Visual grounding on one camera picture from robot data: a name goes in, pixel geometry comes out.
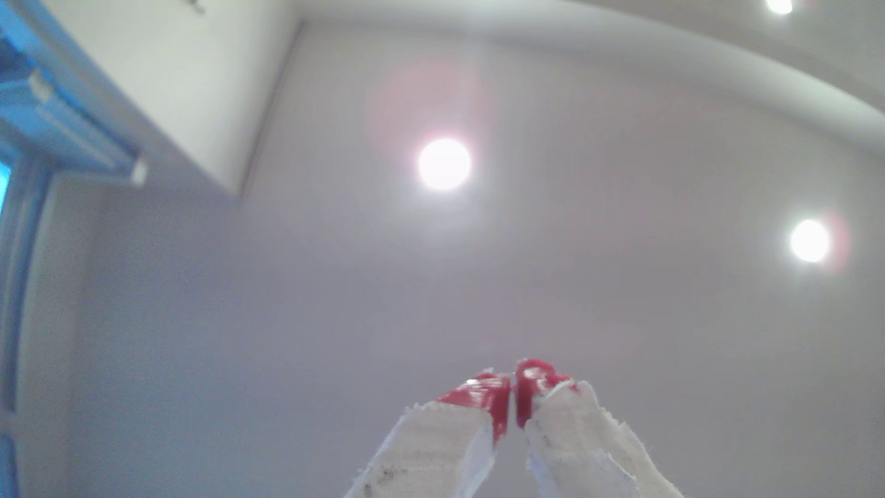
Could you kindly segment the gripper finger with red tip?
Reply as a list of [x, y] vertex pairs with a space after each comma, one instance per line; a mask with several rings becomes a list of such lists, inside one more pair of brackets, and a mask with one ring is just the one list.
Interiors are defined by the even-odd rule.
[[592, 385], [539, 359], [515, 370], [516, 418], [542, 497], [683, 497]]
[[511, 378], [487, 369], [404, 411], [345, 497], [473, 497], [505, 436]]

